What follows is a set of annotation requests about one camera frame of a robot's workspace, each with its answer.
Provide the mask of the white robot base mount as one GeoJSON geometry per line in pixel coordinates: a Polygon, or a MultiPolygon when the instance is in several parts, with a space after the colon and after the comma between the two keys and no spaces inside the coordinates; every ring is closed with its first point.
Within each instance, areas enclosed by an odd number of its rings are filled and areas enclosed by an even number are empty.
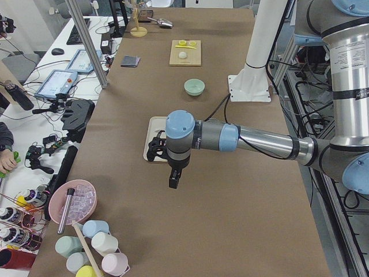
{"type": "Polygon", "coordinates": [[[259,3],[245,66],[237,75],[228,76],[230,101],[271,101],[267,62],[287,8],[287,0],[263,0],[259,3]]]}

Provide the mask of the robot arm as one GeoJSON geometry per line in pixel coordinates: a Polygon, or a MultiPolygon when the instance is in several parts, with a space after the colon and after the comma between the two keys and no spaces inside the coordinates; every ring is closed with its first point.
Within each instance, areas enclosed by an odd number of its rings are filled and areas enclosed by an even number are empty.
{"type": "Polygon", "coordinates": [[[166,118],[165,137],[154,137],[146,154],[149,161],[155,157],[168,161],[171,188],[177,188],[192,149],[242,148],[295,160],[349,190],[368,193],[368,2],[298,1],[295,43],[329,47],[334,137],[297,138],[213,118],[196,120],[188,111],[176,110],[166,118]]]}

